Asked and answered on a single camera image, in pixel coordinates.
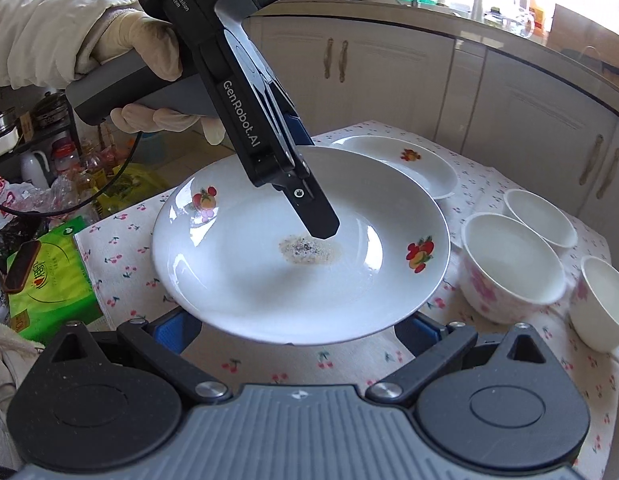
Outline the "beige sleeve forearm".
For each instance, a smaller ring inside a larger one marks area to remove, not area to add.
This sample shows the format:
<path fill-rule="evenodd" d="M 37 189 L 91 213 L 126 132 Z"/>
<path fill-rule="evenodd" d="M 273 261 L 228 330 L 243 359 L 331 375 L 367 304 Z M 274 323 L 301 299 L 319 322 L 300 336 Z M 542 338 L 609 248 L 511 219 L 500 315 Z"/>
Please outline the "beige sleeve forearm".
<path fill-rule="evenodd" d="M 99 62 L 98 40 L 135 0 L 0 0 L 0 87 L 66 88 Z"/>

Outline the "white gloved left hand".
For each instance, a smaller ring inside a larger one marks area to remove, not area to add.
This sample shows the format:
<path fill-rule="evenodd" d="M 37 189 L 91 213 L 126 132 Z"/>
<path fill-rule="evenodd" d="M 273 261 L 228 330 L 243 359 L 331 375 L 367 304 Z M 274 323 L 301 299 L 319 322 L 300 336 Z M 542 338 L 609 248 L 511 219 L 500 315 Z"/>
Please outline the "white gloved left hand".
<path fill-rule="evenodd" d="M 212 145 L 225 128 L 196 70 L 168 23 L 142 11 L 112 15 L 100 36 L 91 31 L 98 66 L 67 88 L 78 117 L 96 126 L 110 118 L 127 133 L 182 132 L 199 125 Z"/>

